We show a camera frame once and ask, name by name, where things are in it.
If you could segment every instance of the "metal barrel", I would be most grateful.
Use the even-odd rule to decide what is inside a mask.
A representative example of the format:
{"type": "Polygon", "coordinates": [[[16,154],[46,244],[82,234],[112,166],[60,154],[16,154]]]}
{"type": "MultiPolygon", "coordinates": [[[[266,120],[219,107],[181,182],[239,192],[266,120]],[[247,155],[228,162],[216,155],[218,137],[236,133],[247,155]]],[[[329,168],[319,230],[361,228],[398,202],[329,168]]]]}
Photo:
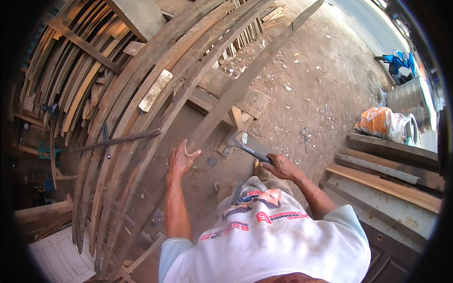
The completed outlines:
{"type": "Polygon", "coordinates": [[[393,113],[405,116],[413,114],[421,134],[436,130],[433,99],[428,84],[420,76],[391,90],[387,96],[387,106],[393,113]]]}

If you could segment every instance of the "white door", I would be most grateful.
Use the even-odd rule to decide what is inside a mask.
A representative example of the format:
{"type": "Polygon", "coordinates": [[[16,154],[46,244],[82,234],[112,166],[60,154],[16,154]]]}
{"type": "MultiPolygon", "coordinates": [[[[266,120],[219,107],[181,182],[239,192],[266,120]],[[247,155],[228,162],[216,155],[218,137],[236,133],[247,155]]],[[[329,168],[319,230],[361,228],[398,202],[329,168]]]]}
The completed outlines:
{"type": "Polygon", "coordinates": [[[79,254],[72,243],[72,228],[68,227],[30,244],[29,248],[52,283],[82,283],[96,274],[85,234],[83,242],[82,254],[79,254]]]}

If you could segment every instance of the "hand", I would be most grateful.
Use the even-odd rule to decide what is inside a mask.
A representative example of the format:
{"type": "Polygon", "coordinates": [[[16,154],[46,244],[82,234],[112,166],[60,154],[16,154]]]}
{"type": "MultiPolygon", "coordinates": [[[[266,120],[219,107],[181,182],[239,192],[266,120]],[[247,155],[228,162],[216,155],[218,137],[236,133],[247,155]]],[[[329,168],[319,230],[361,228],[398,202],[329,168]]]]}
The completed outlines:
{"type": "Polygon", "coordinates": [[[267,157],[274,162],[274,165],[270,165],[267,162],[260,162],[259,166],[269,170],[272,174],[282,180],[294,180],[298,175],[304,175],[296,165],[283,155],[268,153],[267,157]]]}
{"type": "Polygon", "coordinates": [[[187,140],[183,139],[179,147],[173,149],[169,156],[169,173],[168,176],[182,178],[193,165],[195,159],[201,154],[201,150],[197,150],[192,154],[187,153],[187,140]]]}

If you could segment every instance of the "hammer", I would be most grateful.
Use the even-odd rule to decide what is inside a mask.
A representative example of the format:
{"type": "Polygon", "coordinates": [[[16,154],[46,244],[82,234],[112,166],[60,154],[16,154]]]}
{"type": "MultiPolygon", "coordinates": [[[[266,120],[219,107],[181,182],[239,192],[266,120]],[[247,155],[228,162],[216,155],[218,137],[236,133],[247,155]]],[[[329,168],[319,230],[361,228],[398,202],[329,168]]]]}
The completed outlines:
{"type": "Polygon", "coordinates": [[[246,131],[238,131],[238,132],[235,132],[234,134],[232,134],[230,136],[230,138],[228,139],[228,141],[226,142],[227,144],[226,144],[225,149],[223,150],[223,153],[225,155],[228,155],[230,153],[230,149],[234,146],[234,147],[237,147],[237,148],[240,148],[240,149],[244,150],[245,152],[247,152],[248,154],[250,154],[253,157],[257,158],[261,162],[267,162],[267,163],[270,163],[271,165],[274,165],[274,163],[272,162],[272,160],[269,157],[267,157],[265,155],[262,155],[261,153],[246,147],[245,144],[243,144],[242,142],[240,142],[239,140],[236,139],[236,137],[239,134],[245,133],[245,132],[246,131]]]}

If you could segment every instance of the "hammer head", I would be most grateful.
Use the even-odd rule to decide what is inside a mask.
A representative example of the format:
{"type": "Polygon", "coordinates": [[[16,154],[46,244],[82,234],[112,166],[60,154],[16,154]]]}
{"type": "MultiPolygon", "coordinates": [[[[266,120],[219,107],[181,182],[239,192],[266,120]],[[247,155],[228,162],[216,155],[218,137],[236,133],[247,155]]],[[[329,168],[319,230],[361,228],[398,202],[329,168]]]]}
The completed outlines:
{"type": "Polygon", "coordinates": [[[230,138],[227,140],[227,144],[226,144],[226,147],[225,149],[223,150],[223,153],[225,155],[228,155],[230,154],[230,150],[232,147],[237,147],[237,148],[243,148],[244,144],[242,142],[240,142],[239,140],[237,140],[237,136],[239,136],[240,134],[243,134],[245,133],[246,131],[237,131],[235,132],[234,134],[232,134],[230,136],[230,138]]]}

